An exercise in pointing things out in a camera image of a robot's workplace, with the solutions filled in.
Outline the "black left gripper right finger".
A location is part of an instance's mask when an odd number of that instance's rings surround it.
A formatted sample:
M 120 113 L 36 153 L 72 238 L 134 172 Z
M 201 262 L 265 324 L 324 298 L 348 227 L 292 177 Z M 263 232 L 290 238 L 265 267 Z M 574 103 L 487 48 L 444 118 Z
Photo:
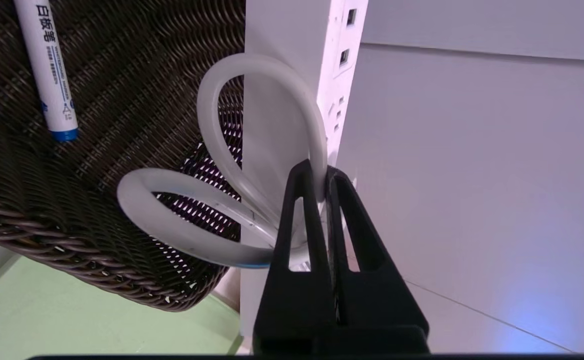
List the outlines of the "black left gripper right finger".
M 326 176 L 328 248 L 338 320 L 351 327 L 428 328 L 349 177 Z

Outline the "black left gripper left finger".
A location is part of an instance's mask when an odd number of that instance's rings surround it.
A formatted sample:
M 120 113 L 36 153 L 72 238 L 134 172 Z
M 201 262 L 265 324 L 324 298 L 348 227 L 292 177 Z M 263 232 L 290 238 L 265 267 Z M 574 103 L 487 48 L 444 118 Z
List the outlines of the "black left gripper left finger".
M 303 199 L 309 272 L 289 269 L 296 199 Z M 310 161 L 289 172 L 283 198 L 282 219 L 273 262 L 258 308 L 255 328 L 324 328 L 334 320 L 332 280 L 324 232 L 317 205 Z

